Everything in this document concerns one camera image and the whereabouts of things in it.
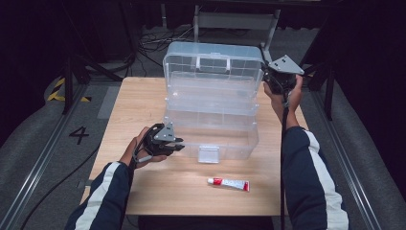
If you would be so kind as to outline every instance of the person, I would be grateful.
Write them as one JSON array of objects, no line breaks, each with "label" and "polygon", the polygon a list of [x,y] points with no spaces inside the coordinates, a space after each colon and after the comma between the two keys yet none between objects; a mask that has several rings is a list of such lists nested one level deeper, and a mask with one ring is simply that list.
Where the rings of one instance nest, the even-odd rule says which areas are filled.
[{"label": "person", "polygon": [[[295,111],[302,98],[303,78],[297,76],[296,81],[288,99],[289,112],[282,142],[282,179],[293,229],[349,229],[349,217],[343,207],[343,199],[336,192],[319,143],[310,131],[299,125],[296,118]],[[264,92],[282,121],[282,95],[273,94],[266,83]],[[119,161],[104,167],[93,181],[89,197],[71,214],[65,229],[121,228],[134,174],[129,168],[132,151],[147,130],[145,127],[129,143]],[[147,153],[140,151],[139,157],[144,156]],[[136,169],[166,158],[165,155],[153,156],[148,162],[137,164]]]}]

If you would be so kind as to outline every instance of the wire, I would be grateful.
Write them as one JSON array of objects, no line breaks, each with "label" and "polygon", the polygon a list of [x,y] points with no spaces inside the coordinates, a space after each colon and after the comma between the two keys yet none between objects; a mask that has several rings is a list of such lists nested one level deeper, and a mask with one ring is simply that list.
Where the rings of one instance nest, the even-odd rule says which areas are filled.
[{"label": "wire", "polygon": [[133,159],[134,159],[135,162],[136,162],[136,163],[135,163],[135,166],[134,166],[134,169],[137,168],[137,160],[136,160],[136,159],[137,159],[138,153],[139,153],[141,150],[145,150],[148,154],[151,153],[151,156],[153,156],[153,152],[150,152],[149,150],[147,150],[146,147],[142,147],[141,149],[140,149],[140,147],[141,147],[141,145],[144,143],[144,140],[146,139],[146,136],[147,136],[149,133],[151,133],[151,131],[153,131],[154,129],[158,128],[159,125],[160,125],[160,124],[155,124],[155,125],[151,126],[151,127],[148,129],[148,131],[146,132],[146,134],[143,136],[143,138],[141,139],[140,143],[138,143],[138,145],[135,147],[134,151],[132,152],[132,157],[133,157]]},{"label": "wire", "polygon": [[[116,68],[108,69],[108,71],[109,71],[109,72],[112,72],[112,73],[117,73],[117,72],[119,72],[119,71],[122,71],[122,70],[124,70],[124,69],[127,69],[128,66],[130,66],[130,65],[132,65],[132,64],[134,63],[134,61],[135,61],[134,54],[131,53],[131,54],[128,55],[128,57],[126,57],[126,58],[123,60],[124,65],[119,66],[119,67],[116,67]],[[102,74],[101,72],[99,72],[99,71],[97,71],[97,70],[94,70],[93,68],[92,68],[92,69],[87,69],[87,71],[88,71],[90,74],[95,74],[95,75],[96,75],[96,74]]]},{"label": "wire", "polygon": [[128,68],[129,68],[129,66],[128,66],[128,67],[127,67],[127,69],[125,70],[124,78],[126,78],[126,77],[127,77],[127,74],[128,74]]},{"label": "wire", "polygon": [[284,230],[285,223],[284,223],[284,182],[283,182],[283,175],[282,175],[282,166],[283,166],[283,139],[284,134],[286,133],[286,121],[287,121],[287,114],[289,113],[289,107],[286,105],[288,103],[288,91],[282,91],[283,94],[283,114],[282,114],[282,138],[281,138],[281,230]]},{"label": "wire", "polygon": [[[76,34],[78,35],[78,38],[79,38],[79,40],[80,40],[80,43],[83,45],[84,51],[86,52],[86,54],[87,54],[93,61],[95,61],[94,57],[92,56],[92,54],[90,53],[89,49],[87,48],[86,43],[85,43],[84,40],[83,40],[83,37],[80,35],[80,32],[78,31],[78,28],[75,26],[75,23],[74,23],[72,17],[70,16],[69,12],[67,11],[63,0],[60,0],[60,3],[61,3],[61,6],[62,6],[62,8],[63,8],[63,11],[65,12],[66,16],[67,16],[68,19],[69,19],[70,24],[72,25],[72,27],[74,28]],[[119,71],[124,70],[125,68],[128,67],[128,65],[131,65],[131,64],[134,62],[134,58],[130,58],[131,56],[134,56],[134,54],[131,53],[131,54],[125,59],[126,61],[124,62],[124,65],[123,65],[123,66],[119,66],[119,67],[116,67],[116,68],[113,68],[113,69],[108,69],[108,71],[109,71],[109,72],[112,72],[112,73],[116,73],[116,72],[119,72]],[[87,71],[88,71],[89,73],[91,73],[91,74],[98,74],[98,73],[99,73],[99,71],[97,71],[97,70],[88,70],[88,69],[87,69]]]},{"label": "wire", "polygon": [[147,55],[147,53],[145,53],[144,51],[139,50],[139,53],[140,53],[142,56],[144,56],[144,57],[148,58],[149,60],[151,60],[152,62],[154,62],[155,64],[157,64],[157,65],[163,67],[162,64],[160,64],[160,63],[158,63],[157,61],[155,61],[154,59],[150,58],[150,57]]},{"label": "wire", "polygon": [[21,225],[21,230],[23,230],[28,222],[28,220],[30,219],[30,217],[33,215],[33,213],[35,212],[35,210],[39,207],[39,205],[42,203],[42,201],[44,201],[44,199],[51,193],[53,192],[60,184],[62,184],[66,179],[68,179],[72,174],[74,174],[77,170],[79,170],[99,149],[101,145],[98,145],[96,147],[95,150],[93,150],[92,153],[90,153],[89,156],[86,157],[86,159],[84,159],[83,162],[81,162],[73,171],[71,171],[68,175],[66,175],[62,180],[60,180],[59,182],[57,182],[57,184],[52,187],[37,203],[36,205],[33,207],[33,209],[30,211],[30,213],[27,215],[27,217],[25,218],[23,224]]},{"label": "wire", "polygon": [[148,52],[156,52],[156,51],[163,51],[166,48],[168,48],[169,44],[172,41],[175,40],[188,40],[188,37],[192,34],[192,29],[193,26],[188,28],[186,31],[182,31],[180,33],[177,33],[176,31],[173,31],[171,35],[168,36],[168,32],[164,33],[160,37],[158,37],[156,34],[143,34],[141,39],[140,39],[140,47],[139,50],[143,51],[144,53]]},{"label": "wire", "polygon": [[144,64],[143,64],[143,62],[137,57],[137,59],[140,61],[140,63],[141,63],[141,67],[143,68],[143,71],[144,71],[144,78],[147,76],[147,70],[146,70],[146,68],[144,68]]}]

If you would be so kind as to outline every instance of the yellow tape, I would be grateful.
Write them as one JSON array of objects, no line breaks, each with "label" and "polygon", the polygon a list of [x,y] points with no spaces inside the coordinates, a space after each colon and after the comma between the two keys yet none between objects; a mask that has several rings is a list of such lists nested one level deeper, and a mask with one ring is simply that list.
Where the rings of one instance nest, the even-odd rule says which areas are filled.
[{"label": "yellow tape", "polygon": [[[65,78],[60,77],[60,79],[57,81],[54,89],[52,90],[50,96],[48,97],[48,101],[65,102],[65,97],[57,95],[57,92],[62,87],[63,83],[65,83]],[[82,97],[80,101],[83,103],[90,103],[92,101],[92,97]]]}]

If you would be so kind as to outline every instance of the metal rail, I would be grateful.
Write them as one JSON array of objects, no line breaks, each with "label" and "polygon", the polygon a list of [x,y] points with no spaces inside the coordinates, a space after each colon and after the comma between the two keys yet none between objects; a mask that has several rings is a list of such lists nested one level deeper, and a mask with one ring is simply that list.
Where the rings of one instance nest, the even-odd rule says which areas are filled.
[{"label": "metal rail", "polygon": [[319,92],[312,91],[311,96],[316,103],[316,107],[320,112],[323,122],[328,130],[329,135],[331,136],[332,143],[334,147],[337,149],[337,159],[343,170],[344,176],[349,183],[352,195],[357,203],[357,206],[361,212],[362,218],[364,219],[368,229],[382,229],[379,225],[379,222],[376,218],[375,213],[368,201],[367,195],[365,194],[364,188],[361,184],[361,181],[358,179],[358,176],[355,173],[355,170],[350,162],[350,159],[347,155],[346,150],[343,147],[342,142],[335,130],[335,127],[332,122],[330,122],[327,118],[326,113],[323,110],[323,100]]},{"label": "metal rail", "polygon": [[83,97],[84,92],[87,89],[87,85],[80,84],[77,86],[77,91],[74,97],[74,103],[72,108],[65,114],[62,115],[59,121],[56,124],[56,127],[51,134],[50,139],[45,145],[44,149],[40,153],[38,159],[35,162],[34,167],[29,173],[28,177],[24,181],[23,186],[20,189],[20,192],[14,199],[9,211],[4,216],[3,220],[0,223],[0,230],[14,229],[15,224],[21,216],[25,206],[27,205],[31,195],[34,192],[36,185],[39,182],[42,174],[44,173],[51,157],[54,154],[57,143],[59,142],[60,135],[63,133],[66,128],[70,118],[75,111],[77,105],[80,102],[80,99]]}]

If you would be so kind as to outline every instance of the tube of glue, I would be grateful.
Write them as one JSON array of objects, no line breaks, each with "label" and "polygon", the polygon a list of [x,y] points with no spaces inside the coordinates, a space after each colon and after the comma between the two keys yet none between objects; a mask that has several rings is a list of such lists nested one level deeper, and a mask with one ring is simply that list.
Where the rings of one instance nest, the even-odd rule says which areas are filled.
[{"label": "tube of glue", "polygon": [[248,180],[232,180],[223,178],[209,178],[209,184],[226,186],[229,188],[239,189],[245,192],[250,192],[250,182]]}]

